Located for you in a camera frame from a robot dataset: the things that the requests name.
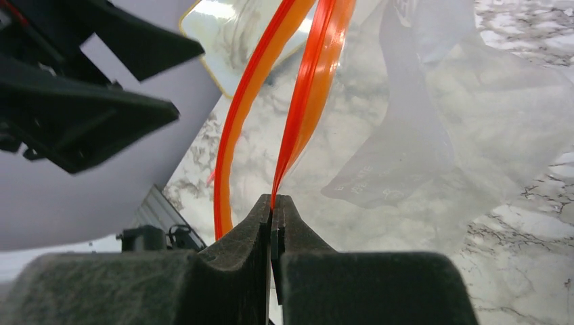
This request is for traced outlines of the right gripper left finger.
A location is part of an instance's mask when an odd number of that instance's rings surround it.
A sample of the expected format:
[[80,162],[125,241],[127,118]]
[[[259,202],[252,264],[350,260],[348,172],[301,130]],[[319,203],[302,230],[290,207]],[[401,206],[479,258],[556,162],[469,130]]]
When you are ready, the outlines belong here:
[[2,324],[266,324],[270,197],[200,252],[63,253],[33,260]]

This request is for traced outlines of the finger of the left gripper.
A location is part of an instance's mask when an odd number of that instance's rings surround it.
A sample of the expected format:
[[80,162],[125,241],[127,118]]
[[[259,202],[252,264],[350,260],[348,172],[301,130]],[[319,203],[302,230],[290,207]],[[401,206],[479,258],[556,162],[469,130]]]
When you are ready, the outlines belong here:
[[83,54],[97,35],[138,80],[201,56],[199,42],[142,20],[109,1],[2,1],[1,53],[56,74],[108,83]]
[[70,174],[95,167],[176,121],[160,100],[33,68],[1,56],[1,149],[46,158]]

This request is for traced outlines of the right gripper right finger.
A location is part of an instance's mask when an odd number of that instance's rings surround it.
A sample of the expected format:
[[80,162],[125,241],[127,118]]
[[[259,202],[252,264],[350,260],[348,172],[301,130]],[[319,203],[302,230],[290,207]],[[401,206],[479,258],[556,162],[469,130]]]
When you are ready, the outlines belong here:
[[455,265],[432,252],[335,251],[279,195],[271,256],[285,324],[476,324]]

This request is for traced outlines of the clear zip top bag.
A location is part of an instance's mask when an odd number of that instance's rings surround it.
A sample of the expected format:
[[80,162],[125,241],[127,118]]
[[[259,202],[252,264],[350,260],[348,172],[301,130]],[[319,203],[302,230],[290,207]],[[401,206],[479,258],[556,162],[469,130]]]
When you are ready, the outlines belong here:
[[223,127],[215,235],[261,194],[292,197],[344,251],[456,250],[468,224],[518,196],[573,139],[573,83],[485,44],[472,1],[320,1],[287,111],[260,88],[309,1],[283,1]]

